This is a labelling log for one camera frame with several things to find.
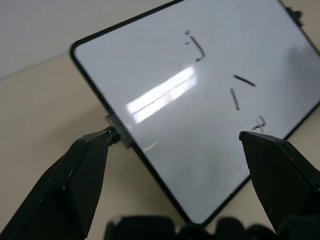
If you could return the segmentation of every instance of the beige table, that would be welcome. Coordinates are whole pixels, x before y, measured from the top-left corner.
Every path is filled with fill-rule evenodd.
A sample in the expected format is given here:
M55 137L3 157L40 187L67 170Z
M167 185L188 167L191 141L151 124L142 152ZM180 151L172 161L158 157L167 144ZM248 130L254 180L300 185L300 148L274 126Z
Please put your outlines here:
M315 0L287 0L304 13L304 29L320 48L320 20ZM0 231L31 188L84 134L107 127L107 114L67 54L0 81ZM291 143L320 169L320 108L292 135ZM103 188L88 239L103 238L108 220L117 215L168 215L183 220L132 149L109 150ZM220 216L235 216L246 226L271 226L251 182Z

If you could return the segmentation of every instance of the black whiteboard frame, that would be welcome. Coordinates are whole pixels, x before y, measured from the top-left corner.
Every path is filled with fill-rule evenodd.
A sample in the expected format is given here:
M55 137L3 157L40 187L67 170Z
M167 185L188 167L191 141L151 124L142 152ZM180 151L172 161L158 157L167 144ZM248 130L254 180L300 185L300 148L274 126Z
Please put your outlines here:
M69 53L70 53L70 57L72 59L72 61L74 62L74 64L76 65L76 67L80 70L82 76L85 78L85 80L87 81L87 83L90 85L90 87L92 88L92 90L94 91L94 93L97 95L97 97L99 98L99 100L101 101L101 103L103 104L104 108L107 110L107 112L110 115L115 115L114 110L111 108L111 106L109 105L109 103L107 102L107 100L103 97L103 95L101 94L101 92L98 90L98 88L96 87L96 85L94 84L94 82L91 80L91 78L89 77L89 75L86 73L86 71L84 70L84 68L81 66L80 62L77 60L76 56L75 56L75 50L78 46L89 42L95 38L98 38L102 35L105 35L109 32L112 32L116 29L119 29L121 27L124 27L125 25L131 24L137 20L140 20L142 18L145 18L151 14L154 14L158 11L161 11L163 9L166 9L172 5L175 5L177 3L180 3L184 0L174 0L171 1L167 4L161 5L159 7L156 7L152 10L149 10L147 12L144 12L140 15L134 16L128 20L125 20L123 22L120 22L116 25L113 25L111 27L108 27L104 30L101 30L99 32L96 32L92 35L89 35L85 38L82 38L78 41L76 41L70 48ZM284 5L284 3L282 2L282 0L275 0L278 1L280 3L280 5L283 7L284 13L288 14L288 12L286 11L286 6ZM313 47L313 49L316 51L316 53L319 55L320 57L320 53L318 51L318 49L315 47L315 45L313 44L313 42L309 39L309 37L307 36L307 34L296 25L296 27L301 31L301 33L304 35L304 37L308 40L308 42L310 43L310 45ZM318 102L309 112L308 114L296 125L296 127L288 134L286 135L286 137L284 138L285 140L287 140L296 130L297 128L315 111L315 109L320 105L320 102ZM121 124L121 127L123 127L124 129L126 129L126 131L128 132L128 129L125 127L125 125L121 122L121 120L119 119L119 123ZM174 195L170 192L170 190L168 189L168 187L166 186L166 184L163 182L163 180L161 179L161 177L159 176L159 174L156 172L156 170L153 168L153 166L151 165L151 163L149 162L149 160L147 159L147 157L144 155L143 151L138 147L137 143L135 141L133 141L132 143L132 148L134 149L134 151L137 153L137 155L140 157L140 159L142 160L142 162L144 163L144 165L146 166L146 168L151 172L152 176L155 178L155 180L157 181L157 183L160 185L161 189L164 191L164 193L166 194L166 196L169 198L169 200L171 201L171 203L173 204L173 206L177 209L178 213L181 215L181 217L183 218L183 220L185 220L187 223L192 223L191 219L188 217L188 215L186 214L186 212L183 210L183 208L180 206L180 204L178 203L178 201L175 199ZM250 180L250 176L246 177L244 179L244 181L219 205L219 207L216 208L216 210L211 213L209 215L209 217L200 225L202 226L206 226L208 225L217 215L218 213L231 201L231 199L243 188L243 186Z

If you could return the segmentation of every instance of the table surface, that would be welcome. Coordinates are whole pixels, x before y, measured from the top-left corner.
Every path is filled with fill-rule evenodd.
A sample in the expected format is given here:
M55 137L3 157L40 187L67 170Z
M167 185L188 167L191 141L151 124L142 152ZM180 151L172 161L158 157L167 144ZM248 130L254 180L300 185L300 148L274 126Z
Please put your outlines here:
M89 38L78 67L197 224L249 175L240 131L285 138L320 101L320 56L277 0L184 0Z
M320 47L320 2L288 0L287 5L303 11L304 29ZM130 16L128 11L123 20ZM67 54L1 81L0 99L0 132L5 136L0 138L1 231L43 172L75 139L106 127L107 113ZM289 141L320 170L319 123L320 108ZM135 152L114 145L88 239L103 239L106 224L114 216L156 214L183 223ZM215 231L221 216L239 218L245 226L260 223L271 227L251 182L209 224L210 232Z

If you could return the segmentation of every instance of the whiteboard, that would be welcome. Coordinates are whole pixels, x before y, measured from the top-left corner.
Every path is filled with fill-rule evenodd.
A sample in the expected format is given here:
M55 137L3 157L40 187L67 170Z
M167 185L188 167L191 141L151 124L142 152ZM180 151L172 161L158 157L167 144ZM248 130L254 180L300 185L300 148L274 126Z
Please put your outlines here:
M197 224L249 175L240 131L285 138L320 101L319 54L277 0L176 1L71 56Z

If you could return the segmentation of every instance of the white wall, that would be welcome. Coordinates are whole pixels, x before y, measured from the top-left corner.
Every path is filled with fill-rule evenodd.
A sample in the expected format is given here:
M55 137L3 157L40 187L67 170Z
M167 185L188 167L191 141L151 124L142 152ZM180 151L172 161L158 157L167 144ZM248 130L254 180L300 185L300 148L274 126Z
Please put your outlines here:
M0 80L170 0L1 0Z

